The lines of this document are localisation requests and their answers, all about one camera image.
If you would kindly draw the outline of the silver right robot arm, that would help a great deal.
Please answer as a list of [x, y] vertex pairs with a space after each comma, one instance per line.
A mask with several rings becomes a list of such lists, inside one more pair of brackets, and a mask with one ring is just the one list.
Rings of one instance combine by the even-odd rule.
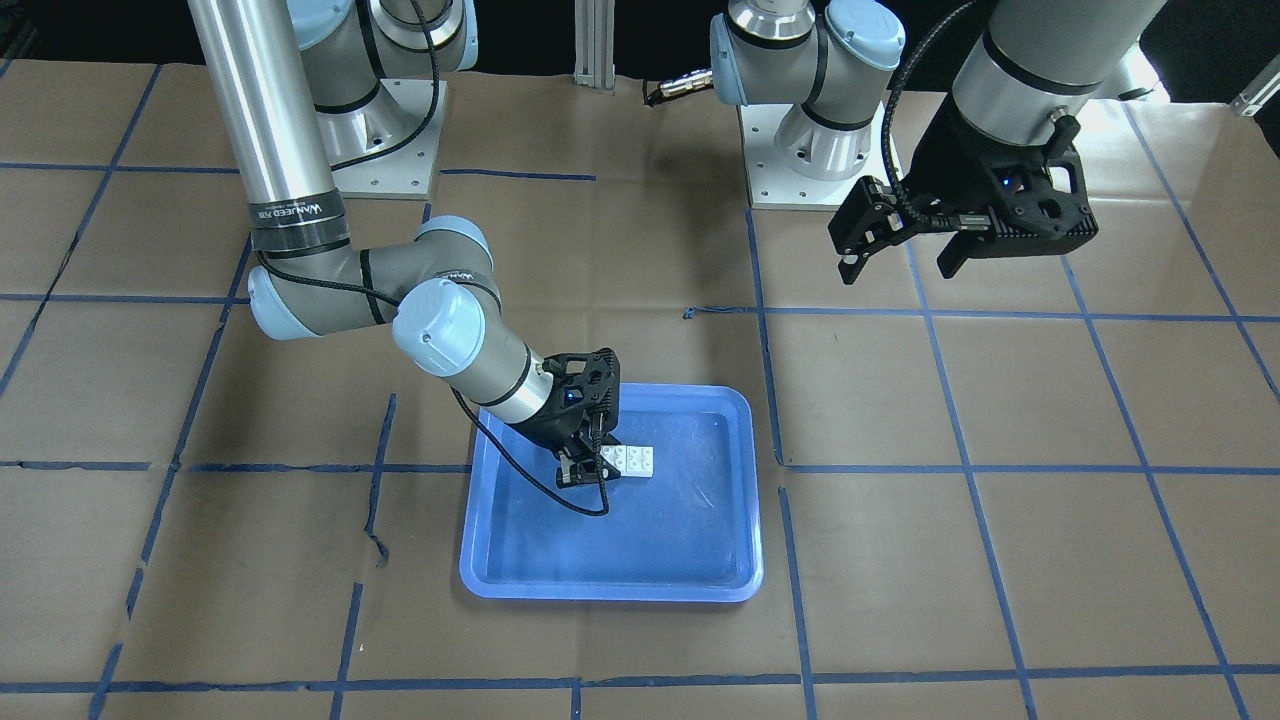
[[351, 243], [342, 170], [406, 159], [442, 118], [442, 74], [477, 55], [470, 1], [192, 1], [247, 193], [251, 309], [274, 340], [389, 325], [398, 347], [558, 461], [558, 487], [625, 473], [608, 348], [543, 357], [504, 322], [483, 232], [434, 217]]

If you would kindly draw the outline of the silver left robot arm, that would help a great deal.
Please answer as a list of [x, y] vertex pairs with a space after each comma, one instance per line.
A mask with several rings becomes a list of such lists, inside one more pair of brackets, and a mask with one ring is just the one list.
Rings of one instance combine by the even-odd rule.
[[973, 44], [902, 170], [892, 123], [934, 41], [964, 3], [909, 44], [876, 1], [731, 1], [710, 23], [708, 68], [644, 85], [655, 105], [713, 88], [730, 106], [780, 108], [764, 169], [831, 190], [817, 200], [845, 284], [878, 252], [945, 234], [940, 274], [965, 263], [1066, 255], [1098, 234], [1075, 138], [1093, 97], [1158, 1], [984, 1]]

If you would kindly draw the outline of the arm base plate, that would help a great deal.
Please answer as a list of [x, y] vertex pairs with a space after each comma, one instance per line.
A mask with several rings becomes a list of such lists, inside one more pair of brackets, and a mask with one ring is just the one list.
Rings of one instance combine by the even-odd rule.
[[383, 79], [348, 111], [316, 111], [337, 188], [347, 199], [430, 199], [449, 83]]
[[737, 111], [754, 209], [833, 211], [861, 177], [888, 183], [881, 150], [882, 105], [870, 124], [855, 131], [819, 126], [799, 105], [740, 106]]

